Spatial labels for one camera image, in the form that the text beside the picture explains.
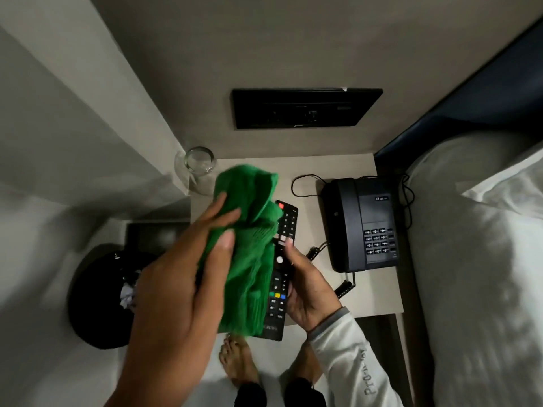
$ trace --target green cloth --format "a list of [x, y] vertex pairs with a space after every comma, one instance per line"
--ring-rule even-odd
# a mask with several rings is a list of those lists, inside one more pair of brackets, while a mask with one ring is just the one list
[[[283, 214], [271, 201], [278, 177], [244, 164], [222, 172], [215, 182], [215, 197], [227, 192], [219, 214], [241, 208], [241, 217], [232, 226], [236, 244], [224, 290], [221, 332], [252, 336], [264, 328], [275, 249], [272, 239]], [[224, 231], [210, 232], [203, 259]]]

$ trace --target black pants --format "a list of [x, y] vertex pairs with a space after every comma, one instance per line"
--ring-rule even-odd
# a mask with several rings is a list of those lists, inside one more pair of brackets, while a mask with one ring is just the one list
[[[243, 384], [238, 390], [234, 407], [266, 407], [266, 391], [256, 384]], [[312, 388], [305, 378], [296, 378], [285, 389], [285, 407], [298, 407], [310, 405], [311, 407], [326, 407], [324, 396]]]

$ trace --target white sleeve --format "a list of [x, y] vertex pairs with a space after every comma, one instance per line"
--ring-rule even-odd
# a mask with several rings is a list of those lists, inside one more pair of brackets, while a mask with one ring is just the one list
[[362, 329], [346, 307], [308, 334], [337, 407], [402, 407]]

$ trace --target pillow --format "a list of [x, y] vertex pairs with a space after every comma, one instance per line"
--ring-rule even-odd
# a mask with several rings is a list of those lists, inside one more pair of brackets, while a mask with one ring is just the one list
[[543, 219], [543, 142], [462, 195], [499, 209]]

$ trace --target bare foot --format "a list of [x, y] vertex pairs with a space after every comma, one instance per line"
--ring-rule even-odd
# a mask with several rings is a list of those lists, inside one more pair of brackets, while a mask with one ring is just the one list
[[322, 376], [319, 361], [308, 341], [302, 344], [296, 360], [290, 366], [290, 379], [305, 378], [311, 384], [315, 384]]
[[221, 346], [219, 360], [236, 388], [239, 389], [244, 383], [260, 383], [258, 370], [251, 356], [251, 349], [244, 337], [234, 334], [227, 335]]

